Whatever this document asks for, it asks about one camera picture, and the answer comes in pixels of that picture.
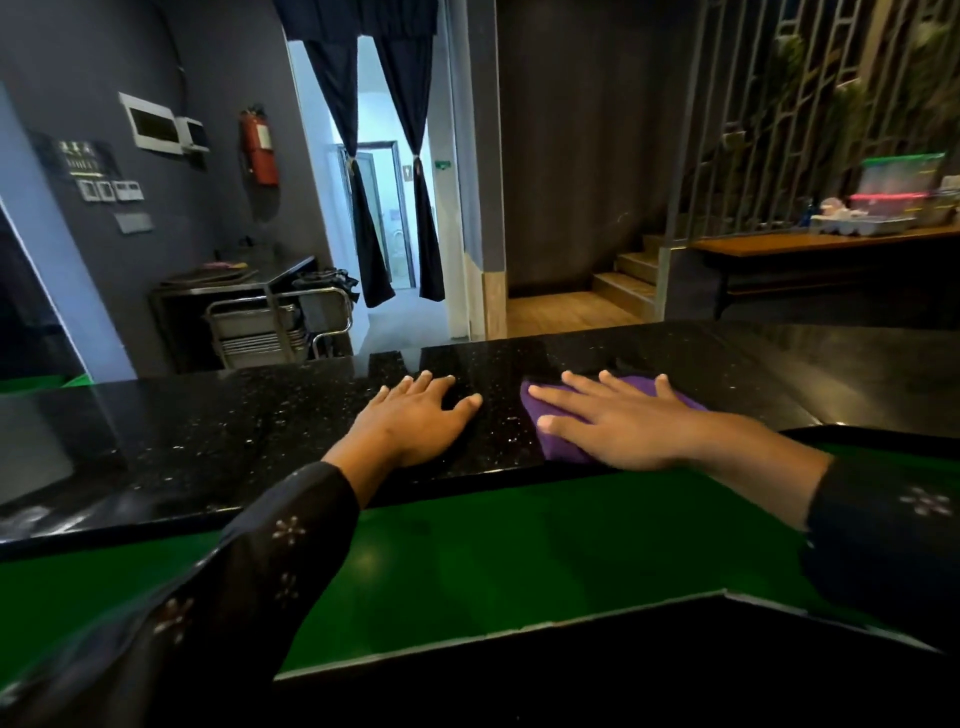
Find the stair step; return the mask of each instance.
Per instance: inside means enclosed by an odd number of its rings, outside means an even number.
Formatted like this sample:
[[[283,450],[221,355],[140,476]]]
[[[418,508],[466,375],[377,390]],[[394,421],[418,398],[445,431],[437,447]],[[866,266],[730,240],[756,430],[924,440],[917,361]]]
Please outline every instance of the stair step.
[[[647,323],[656,320],[657,288],[623,273],[593,274],[593,292]]]
[[[613,262],[613,269],[617,273],[625,273],[638,280],[644,280],[657,285],[658,252],[644,251],[643,253],[622,253]]]

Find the wall switch panel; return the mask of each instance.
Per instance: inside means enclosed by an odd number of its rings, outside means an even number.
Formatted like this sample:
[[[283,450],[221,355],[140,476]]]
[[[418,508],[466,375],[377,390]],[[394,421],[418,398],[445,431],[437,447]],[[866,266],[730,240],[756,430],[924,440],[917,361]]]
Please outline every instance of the wall switch panel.
[[[77,180],[77,189],[80,190],[80,196],[87,203],[99,203],[100,193],[97,192],[97,185],[91,180]]]
[[[140,182],[134,182],[133,180],[114,182],[113,189],[117,194],[117,200],[122,203],[143,200],[143,190],[140,188]]]
[[[116,212],[113,217],[116,218],[120,231],[125,235],[149,232],[154,228],[154,221],[146,212]]]
[[[116,193],[113,191],[113,185],[106,180],[97,182],[97,192],[100,194],[101,202],[115,203],[117,201]]]

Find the red fire extinguisher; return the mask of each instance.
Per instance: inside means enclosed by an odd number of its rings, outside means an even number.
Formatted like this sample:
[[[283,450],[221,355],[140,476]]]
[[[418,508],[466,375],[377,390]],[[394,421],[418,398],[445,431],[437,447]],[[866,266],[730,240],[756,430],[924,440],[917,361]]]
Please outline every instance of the red fire extinguisher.
[[[267,126],[267,115],[262,106],[252,106],[240,113],[240,129],[243,134],[243,149],[247,154],[247,166],[258,184],[277,186],[280,177],[276,173],[274,144]]]

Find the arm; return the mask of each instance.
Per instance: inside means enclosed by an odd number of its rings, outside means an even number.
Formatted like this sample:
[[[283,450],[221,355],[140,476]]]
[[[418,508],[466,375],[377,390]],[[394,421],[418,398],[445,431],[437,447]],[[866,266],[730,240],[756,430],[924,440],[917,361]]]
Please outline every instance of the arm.
[[[607,372],[564,373],[576,393],[531,394],[580,415],[538,427],[624,470],[687,465],[807,534],[804,573],[827,599],[944,649],[960,645],[960,529],[954,503],[916,473],[833,459],[738,415],[698,412],[664,375],[647,397]]]
[[[359,509],[395,467],[443,452],[480,405],[453,377],[383,387],[322,462],[264,493],[194,568],[0,693],[13,727],[246,723],[300,623],[343,564]]]

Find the plastic container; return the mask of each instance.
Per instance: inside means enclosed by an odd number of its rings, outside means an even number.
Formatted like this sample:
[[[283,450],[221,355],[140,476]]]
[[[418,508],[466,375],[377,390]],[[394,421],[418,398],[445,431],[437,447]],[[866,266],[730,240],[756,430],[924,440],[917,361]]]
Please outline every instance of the plastic container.
[[[938,189],[931,192],[923,201],[917,213],[917,225],[921,228],[938,228],[953,218],[953,212],[960,203],[960,189]]]
[[[864,159],[857,195],[926,192],[933,186],[934,175],[944,156],[939,153]]]
[[[850,196],[851,209],[871,217],[916,217],[926,192],[860,193]]]

